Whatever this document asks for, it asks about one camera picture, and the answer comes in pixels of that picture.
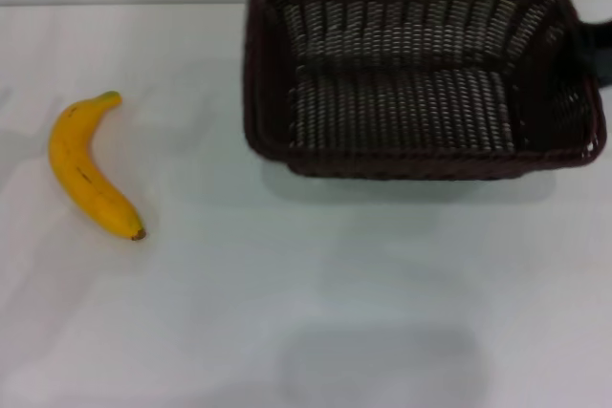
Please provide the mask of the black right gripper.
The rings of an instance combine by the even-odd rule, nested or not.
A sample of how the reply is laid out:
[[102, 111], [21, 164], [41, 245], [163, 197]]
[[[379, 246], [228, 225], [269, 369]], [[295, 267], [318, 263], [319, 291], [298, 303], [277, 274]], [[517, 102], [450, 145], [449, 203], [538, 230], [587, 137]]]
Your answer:
[[577, 55], [585, 69], [598, 81], [600, 89], [611, 86], [612, 77], [612, 23], [579, 24], [576, 39]]

